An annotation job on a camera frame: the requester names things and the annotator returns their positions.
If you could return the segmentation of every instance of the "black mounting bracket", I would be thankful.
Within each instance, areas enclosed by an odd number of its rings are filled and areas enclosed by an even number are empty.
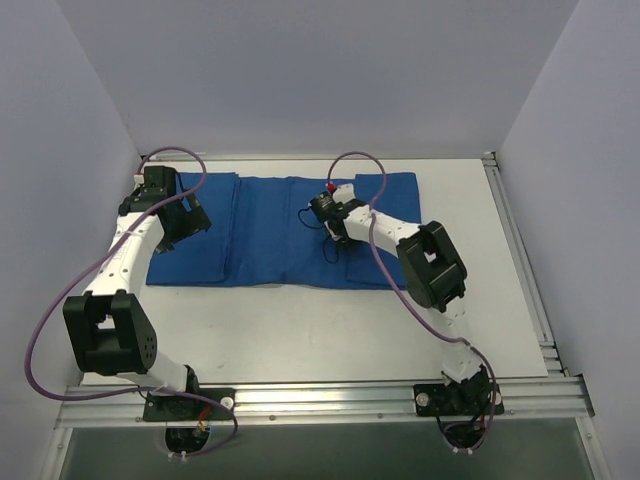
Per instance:
[[[500,387],[497,387],[494,415],[504,413]],[[491,406],[493,384],[483,366],[469,380],[461,383],[432,383],[413,386],[416,415],[419,417],[453,417],[488,414]]]
[[[224,404],[231,399],[229,410],[233,411],[236,399],[236,391],[233,388],[199,388],[197,394]],[[186,422],[200,420],[200,414],[207,408],[199,400],[168,395],[147,394],[142,420],[145,422]],[[203,420],[222,421],[231,420],[229,412],[222,408],[212,408],[209,415]]]

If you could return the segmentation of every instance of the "white arm segment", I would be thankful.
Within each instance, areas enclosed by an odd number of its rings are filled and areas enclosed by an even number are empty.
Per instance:
[[[129,213],[118,217],[113,246],[131,228],[142,213]],[[102,264],[98,274],[86,288],[93,295],[113,295],[118,290],[140,295],[149,270],[149,263],[156,246],[162,240],[164,230],[157,215],[147,217],[129,235],[118,251]]]
[[[345,202],[355,198],[353,185],[338,187],[333,198],[336,202]],[[398,242],[417,233],[419,225],[403,222],[376,210],[374,212],[376,224],[373,238],[376,247],[397,257],[396,246]],[[350,239],[369,243],[369,228],[371,226],[369,206],[365,205],[354,209],[344,220],[344,226]],[[466,318],[464,299],[455,298],[449,302],[445,313],[441,313],[435,308],[430,308],[428,311],[430,323],[438,332],[447,337],[464,337],[471,341],[471,330]],[[443,342],[442,357],[442,371],[454,382],[460,383],[463,380],[468,380],[480,370],[480,359],[463,343]]]
[[[118,217],[113,246],[142,213],[129,213]],[[85,289],[93,295],[113,295],[118,290],[140,296],[140,290],[147,278],[149,263],[156,246],[162,240],[164,230],[157,215],[147,217],[124,244],[106,262],[102,264],[98,274]],[[187,385],[187,368],[174,362],[158,351],[153,366],[146,374],[135,372],[119,373],[124,378],[145,387],[166,387],[183,392]]]

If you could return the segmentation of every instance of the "black motor joint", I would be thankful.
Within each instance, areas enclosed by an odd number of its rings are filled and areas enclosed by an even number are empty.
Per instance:
[[[336,202],[328,191],[315,196],[309,204],[318,222],[326,223],[331,233],[338,238],[337,241],[343,243],[349,240],[344,220],[353,210],[366,205],[365,202],[356,198],[347,203]]]

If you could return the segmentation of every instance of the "folded cloth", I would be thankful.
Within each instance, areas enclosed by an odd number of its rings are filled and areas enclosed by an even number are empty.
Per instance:
[[[242,177],[233,215],[227,278],[216,286],[284,283],[288,179]]]
[[[381,175],[356,175],[356,196],[369,202],[380,189]],[[391,217],[411,223],[421,223],[420,193],[414,173],[387,174],[387,187],[376,201],[375,209]],[[390,253],[380,251],[380,258],[399,287],[406,287],[400,261]],[[389,288],[389,283],[380,271],[371,253],[369,244],[359,243],[349,251],[347,280],[368,284],[371,287]]]
[[[194,185],[198,178],[199,174],[183,174],[186,186]],[[369,201],[380,181],[379,175],[357,175],[355,180],[334,182],[353,182],[358,198]],[[387,182],[376,208],[405,221],[419,221],[415,175],[389,174]],[[178,243],[173,252],[154,255],[147,284],[233,287],[287,283],[335,289],[389,288],[368,244],[336,252],[324,229],[302,225],[298,211],[323,190],[323,179],[209,174],[197,196],[212,227]],[[312,212],[300,215],[305,223],[320,226]],[[399,261],[388,257],[387,268],[404,286]]]
[[[185,189],[189,189],[198,183],[201,174],[181,176]],[[171,252],[154,254],[147,274],[148,285],[205,286],[225,279],[238,180],[235,173],[207,175],[196,196],[211,220],[211,227],[176,243]]]

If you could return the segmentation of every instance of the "glass panel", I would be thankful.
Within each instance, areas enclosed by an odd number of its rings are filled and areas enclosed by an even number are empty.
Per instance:
[[[593,478],[574,420],[494,427],[472,456],[452,454],[432,424],[241,427],[231,444],[186,463],[160,453],[163,430],[77,429],[61,478]]]

